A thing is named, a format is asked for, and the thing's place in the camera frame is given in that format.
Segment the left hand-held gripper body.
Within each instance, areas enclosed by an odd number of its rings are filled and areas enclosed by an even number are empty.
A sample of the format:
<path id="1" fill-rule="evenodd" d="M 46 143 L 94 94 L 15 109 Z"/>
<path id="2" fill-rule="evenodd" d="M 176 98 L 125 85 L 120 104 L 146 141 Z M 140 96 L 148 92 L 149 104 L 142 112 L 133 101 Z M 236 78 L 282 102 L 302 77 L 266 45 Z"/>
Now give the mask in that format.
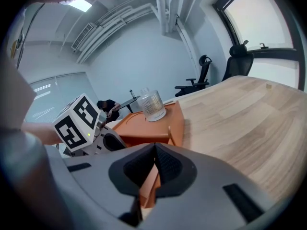
<path id="1" fill-rule="evenodd" d="M 66 156 L 94 155 L 94 142 L 105 121 L 101 110 L 85 94 L 67 104 L 54 120 L 54 129 L 65 148 Z"/>

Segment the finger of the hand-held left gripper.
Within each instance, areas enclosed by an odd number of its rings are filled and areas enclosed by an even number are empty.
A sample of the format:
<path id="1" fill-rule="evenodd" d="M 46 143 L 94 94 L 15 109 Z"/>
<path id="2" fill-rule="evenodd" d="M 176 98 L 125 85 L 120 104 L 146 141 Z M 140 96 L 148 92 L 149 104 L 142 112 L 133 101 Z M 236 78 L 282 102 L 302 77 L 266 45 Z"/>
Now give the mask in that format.
<path id="1" fill-rule="evenodd" d="M 102 137 L 104 147 L 109 151 L 122 150 L 127 147 L 122 138 L 111 128 L 102 128 Z"/>

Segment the white ceiling pipe bundle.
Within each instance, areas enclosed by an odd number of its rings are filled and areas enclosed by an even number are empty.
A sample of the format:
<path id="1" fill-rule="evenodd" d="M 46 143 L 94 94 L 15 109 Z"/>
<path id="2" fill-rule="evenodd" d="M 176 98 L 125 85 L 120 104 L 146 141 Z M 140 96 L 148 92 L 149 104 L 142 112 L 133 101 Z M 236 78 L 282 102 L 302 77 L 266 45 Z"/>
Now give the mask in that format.
<path id="1" fill-rule="evenodd" d="M 129 23 L 150 13 L 158 16 L 157 8 L 147 3 L 137 8 L 127 6 L 109 16 L 103 16 L 97 21 L 98 26 L 93 28 L 94 31 L 81 41 L 81 46 L 77 48 L 78 58 L 76 63 L 84 63 L 110 36 Z"/>
<path id="2" fill-rule="evenodd" d="M 197 54 L 192 40 L 184 26 L 195 0 L 156 0 L 157 8 L 152 8 L 160 23 L 162 35 L 172 33 L 175 29 L 188 52 L 192 66 L 199 70 Z"/>

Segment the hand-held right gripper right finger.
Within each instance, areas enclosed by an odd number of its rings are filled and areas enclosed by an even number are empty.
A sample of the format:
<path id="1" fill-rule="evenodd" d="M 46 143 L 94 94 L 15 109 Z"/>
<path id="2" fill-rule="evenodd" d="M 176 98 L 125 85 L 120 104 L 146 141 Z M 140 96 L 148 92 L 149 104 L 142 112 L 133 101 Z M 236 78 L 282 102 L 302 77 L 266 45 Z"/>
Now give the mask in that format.
<path id="1" fill-rule="evenodd" d="M 266 230 L 285 210 L 226 162 L 155 145 L 161 186 L 142 230 Z"/>

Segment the black office chair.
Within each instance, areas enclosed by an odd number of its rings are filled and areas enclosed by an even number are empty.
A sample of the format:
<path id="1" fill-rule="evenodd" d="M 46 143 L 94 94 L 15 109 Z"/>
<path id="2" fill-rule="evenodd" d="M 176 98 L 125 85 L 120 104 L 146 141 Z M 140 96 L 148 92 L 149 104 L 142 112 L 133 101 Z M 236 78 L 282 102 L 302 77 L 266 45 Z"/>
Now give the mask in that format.
<path id="1" fill-rule="evenodd" d="M 240 45 L 234 45 L 230 48 L 230 58 L 227 61 L 226 70 L 222 81 L 233 76 L 247 76 L 252 67 L 254 56 L 247 51 L 245 40 Z"/>
<path id="2" fill-rule="evenodd" d="M 191 86 L 176 86 L 175 89 L 180 89 L 178 93 L 175 94 L 176 97 L 180 97 L 186 94 L 197 92 L 206 88 L 209 85 L 208 79 L 206 78 L 209 66 L 212 60 L 207 55 L 202 55 L 199 58 L 199 65 L 201 66 L 201 73 L 198 81 L 195 78 L 188 78 L 186 81 L 191 82 Z"/>

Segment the black-framed window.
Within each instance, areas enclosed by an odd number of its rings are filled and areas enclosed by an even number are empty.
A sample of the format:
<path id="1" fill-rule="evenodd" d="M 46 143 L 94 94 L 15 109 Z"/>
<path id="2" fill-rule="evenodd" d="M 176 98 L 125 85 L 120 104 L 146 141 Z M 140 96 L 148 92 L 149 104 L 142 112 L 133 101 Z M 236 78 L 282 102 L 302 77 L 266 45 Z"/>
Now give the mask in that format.
<path id="1" fill-rule="evenodd" d="M 307 92 L 307 38 L 285 0 L 217 0 L 233 44 L 253 62 L 244 75 Z"/>

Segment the ceiling light panel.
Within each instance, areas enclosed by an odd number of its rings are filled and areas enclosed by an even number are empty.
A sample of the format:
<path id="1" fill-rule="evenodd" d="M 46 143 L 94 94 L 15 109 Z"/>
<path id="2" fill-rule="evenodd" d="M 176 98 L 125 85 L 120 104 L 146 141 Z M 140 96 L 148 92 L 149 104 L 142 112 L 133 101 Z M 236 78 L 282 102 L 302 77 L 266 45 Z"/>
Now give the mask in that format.
<path id="1" fill-rule="evenodd" d="M 73 0 L 69 2 L 68 5 L 83 12 L 87 12 L 92 7 L 92 4 L 85 0 Z"/>

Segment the person's left forearm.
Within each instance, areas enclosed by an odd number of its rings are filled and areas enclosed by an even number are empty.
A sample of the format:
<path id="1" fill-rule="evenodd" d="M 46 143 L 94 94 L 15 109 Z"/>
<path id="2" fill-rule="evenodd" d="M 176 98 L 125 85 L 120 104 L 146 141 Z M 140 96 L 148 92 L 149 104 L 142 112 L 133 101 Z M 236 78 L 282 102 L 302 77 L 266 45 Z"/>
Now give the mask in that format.
<path id="1" fill-rule="evenodd" d="M 36 136 L 44 145 L 56 145 L 62 143 L 62 140 L 51 123 L 23 122 L 21 130 Z"/>

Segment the white air conditioner vent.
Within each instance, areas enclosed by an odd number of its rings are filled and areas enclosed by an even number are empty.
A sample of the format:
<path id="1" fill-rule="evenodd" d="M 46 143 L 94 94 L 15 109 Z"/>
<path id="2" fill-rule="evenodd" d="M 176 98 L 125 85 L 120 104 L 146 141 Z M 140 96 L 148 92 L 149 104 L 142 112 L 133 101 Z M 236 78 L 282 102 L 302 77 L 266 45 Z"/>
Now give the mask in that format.
<path id="1" fill-rule="evenodd" d="M 73 51 L 77 51 L 81 45 L 84 43 L 86 38 L 88 38 L 95 30 L 97 29 L 97 25 L 94 23 L 88 23 L 83 30 L 79 33 L 73 44 L 71 45 L 71 48 Z"/>

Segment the person's white t-shirt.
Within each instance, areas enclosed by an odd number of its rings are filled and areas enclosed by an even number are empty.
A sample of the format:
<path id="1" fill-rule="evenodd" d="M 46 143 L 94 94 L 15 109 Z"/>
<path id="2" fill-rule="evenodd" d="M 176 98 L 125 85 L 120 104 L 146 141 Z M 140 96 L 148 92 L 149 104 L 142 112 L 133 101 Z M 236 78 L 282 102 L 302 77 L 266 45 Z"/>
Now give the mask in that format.
<path id="1" fill-rule="evenodd" d="M 21 39 L 21 10 L 0 46 L 0 177 L 7 210 L 25 230 L 71 230 L 73 222 L 51 171 L 47 145 L 21 130 L 35 92 L 11 55 Z"/>

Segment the frosted glass partition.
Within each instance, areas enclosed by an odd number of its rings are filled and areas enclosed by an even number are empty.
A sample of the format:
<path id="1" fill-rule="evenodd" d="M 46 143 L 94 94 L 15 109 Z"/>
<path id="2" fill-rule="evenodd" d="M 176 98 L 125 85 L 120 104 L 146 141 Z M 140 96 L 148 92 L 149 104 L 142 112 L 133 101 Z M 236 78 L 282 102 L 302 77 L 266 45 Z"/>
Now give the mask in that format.
<path id="1" fill-rule="evenodd" d="M 31 84 L 36 97 L 27 112 L 25 121 L 51 123 L 73 99 L 85 93 L 93 101 L 98 98 L 86 73 L 73 73 L 47 78 Z"/>

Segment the small glass jar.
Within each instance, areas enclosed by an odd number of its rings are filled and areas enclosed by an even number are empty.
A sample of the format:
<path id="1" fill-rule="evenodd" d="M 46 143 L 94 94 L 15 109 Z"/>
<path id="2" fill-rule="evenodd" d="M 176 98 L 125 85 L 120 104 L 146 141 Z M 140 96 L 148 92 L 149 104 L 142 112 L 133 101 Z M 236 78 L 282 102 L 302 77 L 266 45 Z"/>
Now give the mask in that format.
<path id="1" fill-rule="evenodd" d="M 166 109 L 157 90 L 142 89 L 137 101 L 149 122 L 158 121 L 166 115 Z"/>

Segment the round black table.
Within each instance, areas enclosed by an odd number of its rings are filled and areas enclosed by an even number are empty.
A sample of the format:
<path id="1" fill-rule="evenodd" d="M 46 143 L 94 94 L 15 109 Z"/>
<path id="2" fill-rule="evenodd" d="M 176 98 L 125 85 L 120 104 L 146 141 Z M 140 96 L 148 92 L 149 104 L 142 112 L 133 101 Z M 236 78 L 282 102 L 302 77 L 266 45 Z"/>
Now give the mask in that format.
<path id="1" fill-rule="evenodd" d="M 131 108 L 131 104 L 134 103 L 135 101 L 137 101 L 137 99 L 139 98 L 140 96 L 136 96 L 135 98 L 132 98 L 132 99 L 129 99 L 128 101 L 122 103 L 118 108 L 117 110 L 119 111 L 120 109 L 126 107 L 128 108 L 128 110 L 130 111 L 130 113 L 133 113 L 133 110 Z"/>

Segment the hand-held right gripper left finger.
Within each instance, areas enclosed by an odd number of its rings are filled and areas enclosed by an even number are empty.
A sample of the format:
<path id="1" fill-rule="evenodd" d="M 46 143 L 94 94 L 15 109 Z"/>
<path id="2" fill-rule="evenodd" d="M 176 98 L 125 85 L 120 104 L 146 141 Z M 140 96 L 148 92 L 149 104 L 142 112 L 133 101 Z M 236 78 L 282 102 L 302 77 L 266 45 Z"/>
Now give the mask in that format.
<path id="1" fill-rule="evenodd" d="M 65 160 L 77 197 L 78 227 L 156 227 L 156 209 L 142 217 L 140 188 L 154 166 L 155 144 Z"/>

